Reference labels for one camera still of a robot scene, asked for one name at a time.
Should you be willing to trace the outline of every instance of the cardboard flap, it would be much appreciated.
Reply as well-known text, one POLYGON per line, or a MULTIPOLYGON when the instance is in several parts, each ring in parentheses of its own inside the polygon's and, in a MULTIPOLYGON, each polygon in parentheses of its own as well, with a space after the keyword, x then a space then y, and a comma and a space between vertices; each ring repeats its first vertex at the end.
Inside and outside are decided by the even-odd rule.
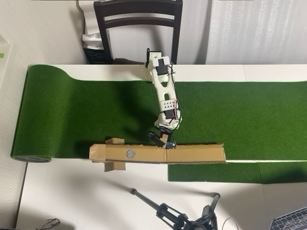
POLYGON ((91 160, 105 161, 106 160, 106 145, 105 144, 93 144, 90 147, 91 160))

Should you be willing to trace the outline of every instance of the dark brown chair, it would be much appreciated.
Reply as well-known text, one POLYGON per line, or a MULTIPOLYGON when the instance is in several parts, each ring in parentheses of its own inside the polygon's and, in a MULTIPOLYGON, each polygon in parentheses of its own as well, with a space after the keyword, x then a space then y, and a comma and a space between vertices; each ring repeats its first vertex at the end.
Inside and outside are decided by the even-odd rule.
POLYGON ((182 0, 111 0, 94 2, 95 14, 101 35, 105 56, 108 63, 113 63, 112 51, 106 34, 106 29, 124 25, 162 25, 173 27, 173 43, 171 61, 177 63, 182 0), (173 15, 174 19, 158 17, 126 17, 105 20, 105 17, 126 13, 159 13, 173 15))

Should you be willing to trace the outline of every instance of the tripod head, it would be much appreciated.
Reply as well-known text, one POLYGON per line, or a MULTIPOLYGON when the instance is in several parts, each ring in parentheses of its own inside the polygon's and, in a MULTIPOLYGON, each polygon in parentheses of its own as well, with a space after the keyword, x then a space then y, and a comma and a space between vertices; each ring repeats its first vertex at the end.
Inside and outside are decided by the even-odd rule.
POLYGON ((217 230, 217 221, 214 209, 216 207, 218 199, 221 197, 221 195, 218 193, 214 194, 214 198, 211 205, 207 205, 203 208, 201 217, 198 218, 196 221, 189 221, 188 216, 186 214, 178 212, 167 204, 156 204, 152 200, 140 194, 134 188, 131 190, 131 194, 136 195, 142 201, 155 209, 157 211, 157 217, 160 218, 173 230, 217 230), (178 216, 175 216, 174 214, 169 212, 168 209, 176 212, 178 216), (165 218, 173 222, 173 225, 166 221, 165 218))

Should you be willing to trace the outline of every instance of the white 3d-printed robot arm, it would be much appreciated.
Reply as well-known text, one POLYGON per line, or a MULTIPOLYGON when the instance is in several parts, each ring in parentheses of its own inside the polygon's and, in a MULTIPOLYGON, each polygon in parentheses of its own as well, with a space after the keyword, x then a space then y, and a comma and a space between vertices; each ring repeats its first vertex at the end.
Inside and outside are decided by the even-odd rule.
POLYGON ((169 57, 155 56, 149 59, 148 70, 157 91, 161 112, 154 125, 158 128, 166 127, 170 130, 174 130, 179 127, 182 117, 178 107, 172 69, 169 66, 169 57), (161 84, 164 79, 168 79, 167 86, 165 87, 161 84))

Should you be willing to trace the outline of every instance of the green artificial turf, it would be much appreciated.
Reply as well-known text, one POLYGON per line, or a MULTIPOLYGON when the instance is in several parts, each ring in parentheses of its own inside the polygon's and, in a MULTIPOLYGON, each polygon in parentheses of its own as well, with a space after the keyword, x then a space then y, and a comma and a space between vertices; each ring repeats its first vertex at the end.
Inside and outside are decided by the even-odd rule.
MULTIPOLYGON (((177 144, 224 143, 228 160, 307 160, 307 82, 177 82, 176 88, 183 116, 177 144)), ((154 144, 147 132, 155 130, 158 114, 150 82, 82 81, 35 65, 27 73, 12 157, 88 158, 93 143, 110 137, 154 144)), ((180 168, 188 168, 201 180, 197 171, 207 167, 232 171, 170 165, 169 176, 181 180, 187 172, 180 168)), ((241 177, 252 180, 258 178, 241 177)))
POLYGON ((169 165, 168 180, 254 184, 307 182, 307 161, 169 165))

